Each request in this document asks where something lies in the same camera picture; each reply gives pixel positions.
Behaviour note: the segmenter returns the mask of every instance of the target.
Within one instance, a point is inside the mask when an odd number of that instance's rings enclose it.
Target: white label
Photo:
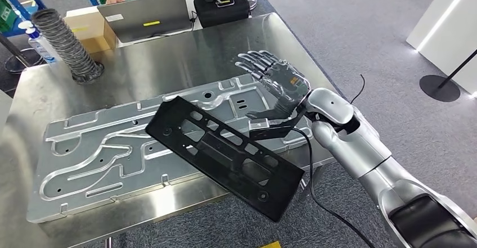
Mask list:
[[[119,13],[117,15],[106,16],[105,19],[107,20],[107,22],[113,22],[113,21],[116,21],[116,20],[124,19],[124,18],[123,18],[123,15],[121,15]]]

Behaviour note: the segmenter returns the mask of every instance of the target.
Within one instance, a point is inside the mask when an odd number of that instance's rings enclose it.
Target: cardboard box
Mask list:
[[[88,53],[116,48],[116,34],[97,9],[84,10],[83,13],[69,11],[63,19]]]

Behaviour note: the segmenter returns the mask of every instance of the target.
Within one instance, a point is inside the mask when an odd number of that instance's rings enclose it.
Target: spray bottle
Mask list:
[[[47,63],[51,64],[61,60],[46,38],[33,27],[32,22],[23,21],[18,24],[18,28],[26,30],[26,34],[30,37],[28,43]]]

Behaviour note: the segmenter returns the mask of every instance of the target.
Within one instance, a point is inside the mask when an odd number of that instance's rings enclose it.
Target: flexible duct hose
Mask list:
[[[104,67],[93,61],[55,9],[40,10],[32,15],[31,20],[68,64],[74,81],[89,83],[101,76]]]

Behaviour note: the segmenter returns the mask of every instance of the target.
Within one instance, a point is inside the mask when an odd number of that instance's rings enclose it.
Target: black bracket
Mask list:
[[[185,134],[185,122],[202,135]],[[145,130],[274,222],[285,212],[304,173],[182,97],[163,102]]]
[[[251,120],[250,123],[261,123],[264,122],[265,125],[262,125],[262,128],[250,128],[249,129],[249,136],[252,140],[264,140],[264,139],[272,139],[272,138],[284,138],[288,135],[288,133],[295,127],[300,119],[305,115],[306,110],[303,105],[298,106],[296,109],[297,115],[296,117],[284,121],[280,124],[270,125],[268,126],[268,120],[264,119],[257,119]]]

